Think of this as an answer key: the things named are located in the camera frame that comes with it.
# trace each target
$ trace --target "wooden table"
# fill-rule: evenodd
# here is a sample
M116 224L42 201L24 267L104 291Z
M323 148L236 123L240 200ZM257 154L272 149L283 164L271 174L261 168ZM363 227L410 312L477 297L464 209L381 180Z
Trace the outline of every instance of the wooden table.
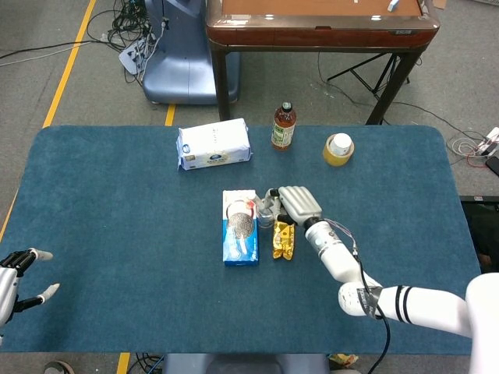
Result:
M367 124L381 123L398 90L437 33L431 1L207 0L220 119L230 119L225 56L232 51L392 53L397 69Z

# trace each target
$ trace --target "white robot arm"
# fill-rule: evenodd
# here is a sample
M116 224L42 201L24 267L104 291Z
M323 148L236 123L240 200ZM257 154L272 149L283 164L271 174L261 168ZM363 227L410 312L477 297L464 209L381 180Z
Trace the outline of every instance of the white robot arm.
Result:
M497 371L494 352L490 350L494 349L499 335L496 286L499 273L472 280L466 291L466 302L446 291L406 286L383 288L365 272L363 279L355 241L351 253L330 223L321 219L322 209L308 189L281 187L273 190L273 195L279 197L289 218L305 228L307 241L331 276L343 283L338 292L343 311L350 316L376 318L380 315L379 306L387 318L472 337L470 373ZM365 284L370 291L366 292Z
M17 290L20 278L35 260L48 261L53 255L49 252L30 248L27 251L14 252L0 261L0 328L12 319L14 313L44 304L58 290L59 284L49 286L34 298L19 301Z

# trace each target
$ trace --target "black stripe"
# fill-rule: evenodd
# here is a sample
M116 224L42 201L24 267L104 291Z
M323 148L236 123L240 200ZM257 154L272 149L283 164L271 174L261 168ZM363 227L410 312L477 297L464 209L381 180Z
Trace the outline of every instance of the black stripe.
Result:
M402 291L402 286L397 287L397 294L395 295L395 311L397 312L397 318L400 322L404 322L402 315L400 314L400 308L398 307L398 302L400 300L400 292Z
M407 319L407 322L412 324L411 320L409 319L409 314L407 313L407 296L409 295L409 291L411 291L411 288L412 287L407 288L407 291L404 295L404 316L405 319Z

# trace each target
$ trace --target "robotic fingers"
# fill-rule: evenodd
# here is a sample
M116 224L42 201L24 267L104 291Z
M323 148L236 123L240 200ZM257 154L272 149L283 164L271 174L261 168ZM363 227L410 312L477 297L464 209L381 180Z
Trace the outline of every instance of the robotic fingers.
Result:
M20 278L36 261L48 261L53 255L49 252L30 248L14 252L0 261L0 328L12 319L14 313L44 304L58 290L59 284L52 284L38 296L19 300L17 293Z

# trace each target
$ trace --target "blue table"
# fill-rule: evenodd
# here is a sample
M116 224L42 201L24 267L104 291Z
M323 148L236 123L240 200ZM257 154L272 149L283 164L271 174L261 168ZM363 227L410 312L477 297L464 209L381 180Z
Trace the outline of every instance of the blue table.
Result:
M342 168L322 159L347 132L356 153ZM4 351L380 352L383 324L340 310L340 284L297 232L291 262L221 260L221 192L305 185L324 216L352 230L366 271L385 286L463 296L479 273L441 135L425 126L312 127L292 148L271 148L251 127L250 162L177 171L176 129L45 129L34 140L0 250L34 246L21 297L60 282L46 305L15 316ZM465 354L470 341L391 323L391 353Z

